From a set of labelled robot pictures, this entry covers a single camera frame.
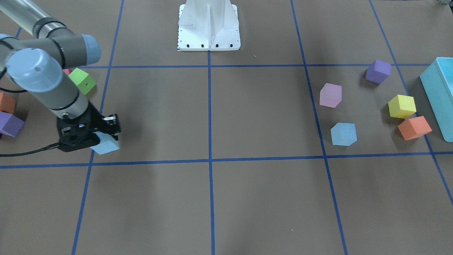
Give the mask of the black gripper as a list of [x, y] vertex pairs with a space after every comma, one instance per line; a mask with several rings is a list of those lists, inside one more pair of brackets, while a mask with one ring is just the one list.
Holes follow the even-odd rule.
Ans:
[[95, 146], [100, 139], [94, 132], [109, 134], [119, 141], [121, 132], [119, 117], [117, 114], [103, 116], [92, 103], [84, 113], [76, 118], [57, 118], [57, 130], [59, 135], [58, 149], [63, 152], [72, 152]]

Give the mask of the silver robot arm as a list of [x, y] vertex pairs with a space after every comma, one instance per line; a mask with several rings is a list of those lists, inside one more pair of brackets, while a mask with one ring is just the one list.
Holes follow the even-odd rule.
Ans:
[[101, 48], [89, 34], [75, 34], [31, 0], [2, 0], [1, 12], [15, 21], [33, 39], [1, 35], [1, 76], [29, 92], [57, 117], [59, 141], [23, 153], [19, 157], [51, 149], [71, 152], [89, 147], [102, 155], [118, 150], [120, 133], [116, 114], [99, 113], [66, 68], [97, 63]]

